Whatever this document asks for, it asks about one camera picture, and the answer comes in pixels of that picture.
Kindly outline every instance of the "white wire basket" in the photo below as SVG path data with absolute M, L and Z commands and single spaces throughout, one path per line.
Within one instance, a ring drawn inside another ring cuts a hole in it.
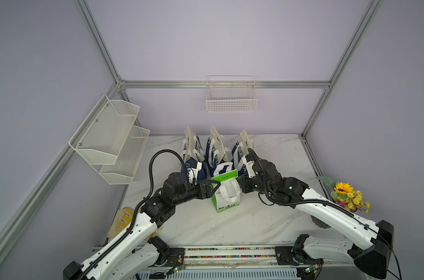
M 137 105 L 108 99 L 75 151 L 90 165 L 115 164 L 138 112 Z
M 133 181 L 149 134 L 150 131 L 142 127 L 131 127 L 116 164 L 103 165 L 99 172 L 106 182 L 126 185 Z
M 123 100 L 109 100 L 106 95 L 100 99 L 98 108 L 101 102 L 104 105 L 95 119 L 90 119 L 92 122 L 86 132 L 79 136 L 81 126 L 69 145 L 110 185 L 130 184 L 150 131 L 134 125 L 139 106 Z
M 208 113 L 251 113 L 257 101 L 255 76 L 207 76 Z

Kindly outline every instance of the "blue and white bag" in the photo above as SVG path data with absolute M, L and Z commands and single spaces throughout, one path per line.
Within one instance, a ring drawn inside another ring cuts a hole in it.
M 232 160 L 235 166 L 235 169 L 238 171 L 238 176 L 243 174 L 248 174 L 246 166 L 243 164 L 242 158 L 249 154 L 248 148 L 254 148 L 254 141 L 249 139 L 248 134 L 245 130 L 240 133 L 240 136 L 237 138 L 237 142 L 232 149 Z
M 215 127 L 210 130 L 206 144 L 206 163 L 211 177 L 233 170 L 231 153 L 227 147 L 226 139 L 218 134 Z
M 187 126 L 186 137 L 182 141 L 182 160 L 186 163 L 189 170 L 189 182 L 203 181 L 206 179 L 206 165 L 204 164 L 204 150 L 199 142 L 199 137 L 195 132 Z M 181 173 L 186 174 L 184 168 L 181 167 Z

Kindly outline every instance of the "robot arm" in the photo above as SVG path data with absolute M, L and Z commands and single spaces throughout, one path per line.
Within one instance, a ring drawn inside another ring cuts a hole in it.
M 356 265 L 378 279 L 386 278 L 392 252 L 394 226 L 355 215 L 322 197 L 306 183 L 282 178 L 271 162 L 261 160 L 252 149 L 243 158 L 248 176 L 239 178 L 244 193 L 257 191 L 273 203 L 309 213 L 342 233 L 346 239 L 322 239 L 301 234 L 288 252 L 292 265 L 333 259 Z
M 237 179 L 243 193 L 257 191 L 265 194 L 273 203 L 297 207 L 346 237 L 343 240 L 326 240 L 301 234 L 294 246 L 285 251 L 287 256 L 283 260 L 287 259 L 288 264 L 298 265 L 316 264 L 319 259 L 324 258 L 334 259 L 353 263 L 370 276 L 379 279 L 386 277 L 394 235 L 394 227 L 391 224 L 386 221 L 375 223 L 354 215 L 322 197 L 306 183 L 293 177 L 282 178 L 274 164 L 260 160 L 252 149 L 249 149 L 249 152 L 250 154 L 243 158 L 248 174 Z M 201 166 L 191 166 L 190 169 L 201 169 Z M 144 253 L 148 250 L 148 254 L 127 256 L 144 238 L 174 215 L 176 205 L 192 199 L 211 198 L 219 186 L 219 182 L 211 180 L 195 182 L 192 178 L 190 181 L 180 172 L 170 174 L 160 194 L 156 193 L 142 201 L 145 204 L 140 213 L 135 213 L 137 215 L 135 223 L 128 225 L 81 265 L 72 262 L 64 271 L 65 279 L 107 280 L 111 276 L 116 277 L 117 274 L 113 273 L 119 270 L 122 270 L 124 275 L 133 275 L 157 260 L 165 261 L 163 245 L 158 247 L 155 244 L 147 244 L 147 248 L 139 252 Z

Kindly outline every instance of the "sunflower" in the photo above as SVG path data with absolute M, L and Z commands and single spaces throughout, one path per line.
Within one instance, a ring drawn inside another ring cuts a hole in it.
M 337 193 L 342 193 L 344 195 L 347 195 L 348 193 L 355 193 L 352 187 L 350 187 L 349 184 L 346 183 L 337 183 L 336 188 L 334 189 Z

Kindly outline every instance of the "white marble surface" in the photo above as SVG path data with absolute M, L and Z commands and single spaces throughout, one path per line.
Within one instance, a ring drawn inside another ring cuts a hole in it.
M 229 144 L 236 135 L 224 136 Z M 283 177 L 296 177 L 322 193 L 321 185 L 305 154 L 297 134 L 249 135 L 260 158 L 276 165 Z M 148 164 L 159 150 L 181 153 L 184 136 L 150 136 L 137 169 L 136 177 L 125 195 L 123 206 L 134 208 L 148 194 Z M 205 148 L 207 135 L 199 136 Z M 159 155 L 153 163 L 155 190 L 172 172 L 181 170 L 178 159 L 169 153 Z M 293 243 L 299 234 L 320 238 L 341 238 L 333 230 L 317 227 L 309 214 L 286 206 L 266 206 L 257 193 L 242 193 L 239 206 L 217 213 L 212 201 L 194 199 L 176 206 L 173 215 L 158 235 L 170 245 L 243 245 Z

